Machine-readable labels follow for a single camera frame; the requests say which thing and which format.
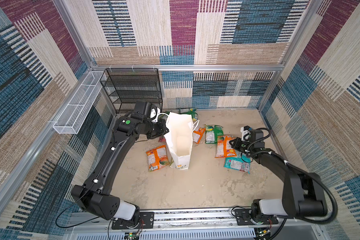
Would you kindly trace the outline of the green snack bag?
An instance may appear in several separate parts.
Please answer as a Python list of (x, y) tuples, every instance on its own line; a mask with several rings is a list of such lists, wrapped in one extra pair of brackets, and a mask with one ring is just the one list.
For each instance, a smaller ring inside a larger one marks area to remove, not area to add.
[(191, 115), (193, 122), (197, 121), (199, 119), (197, 108), (185, 108), (185, 109), (179, 109), (181, 115)]
[(223, 136), (223, 127), (219, 125), (205, 125), (206, 144), (217, 144), (219, 136)]

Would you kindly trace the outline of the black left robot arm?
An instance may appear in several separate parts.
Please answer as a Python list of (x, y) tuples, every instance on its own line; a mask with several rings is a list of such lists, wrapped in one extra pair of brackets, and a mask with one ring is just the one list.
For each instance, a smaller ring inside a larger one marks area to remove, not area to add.
[(112, 196), (111, 191), (127, 153), (139, 137), (145, 135), (151, 140), (169, 132), (160, 113), (154, 104), (138, 101), (132, 111), (116, 120), (111, 140), (94, 171), (71, 191), (81, 210), (105, 220), (119, 219), (132, 225), (139, 222), (139, 207)]

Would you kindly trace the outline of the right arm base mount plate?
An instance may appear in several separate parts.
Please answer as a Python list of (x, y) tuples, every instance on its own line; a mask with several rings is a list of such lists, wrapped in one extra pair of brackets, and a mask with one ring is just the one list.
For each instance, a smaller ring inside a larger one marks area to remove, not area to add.
[(250, 208), (232, 208), (231, 214), (238, 226), (277, 225), (279, 223), (276, 216), (252, 213)]

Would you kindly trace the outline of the white paper bag with print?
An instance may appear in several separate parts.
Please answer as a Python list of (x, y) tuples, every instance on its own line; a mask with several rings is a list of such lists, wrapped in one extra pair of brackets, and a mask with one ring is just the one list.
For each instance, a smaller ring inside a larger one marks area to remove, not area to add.
[(169, 132), (164, 135), (173, 162), (171, 168), (187, 170), (190, 166), (193, 148), (193, 131), (198, 127), (199, 120), (193, 122), (191, 115), (180, 115), (170, 112), (166, 116), (166, 127)]

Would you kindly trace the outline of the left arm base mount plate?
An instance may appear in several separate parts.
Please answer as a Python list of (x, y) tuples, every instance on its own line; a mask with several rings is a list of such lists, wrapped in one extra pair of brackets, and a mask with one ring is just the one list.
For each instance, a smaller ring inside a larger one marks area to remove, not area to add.
[(154, 212), (139, 212), (135, 214), (130, 220), (117, 219), (113, 220), (112, 230), (137, 230), (137, 229), (152, 229), (155, 220)]

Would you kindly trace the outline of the small orange snack bag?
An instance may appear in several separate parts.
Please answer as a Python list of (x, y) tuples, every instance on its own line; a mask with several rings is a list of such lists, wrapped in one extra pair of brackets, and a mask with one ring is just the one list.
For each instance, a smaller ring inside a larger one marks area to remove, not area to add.
[(205, 128), (198, 128), (197, 130), (193, 131), (193, 142), (199, 144), (205, 131)]

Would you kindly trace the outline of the teal snack bag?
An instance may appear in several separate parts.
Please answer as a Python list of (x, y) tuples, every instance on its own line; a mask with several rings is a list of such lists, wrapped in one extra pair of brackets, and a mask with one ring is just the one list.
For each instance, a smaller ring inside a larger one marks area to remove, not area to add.
[(251, 162), (247, 157), (228, 157), (225, 159), (224, 167), (250, 174)]

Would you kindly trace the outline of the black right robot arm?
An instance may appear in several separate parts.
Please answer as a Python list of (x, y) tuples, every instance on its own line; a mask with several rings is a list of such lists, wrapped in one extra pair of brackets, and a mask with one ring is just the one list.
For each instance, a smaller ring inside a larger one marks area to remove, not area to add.
[(312, 224), (329, 224), (338, 215), (338, 204), (319, 175), (308, 173), (287, 161), (274, 150), (265, 147), (266, 128), (241, 128), (241, 137), (229, 143), (246, 158), (269, 169), (283, 182), (280, 199), (256, 199), (251, 205), (251, 218), (261, 222), (263, 218), (277, 216), (298, 219)]

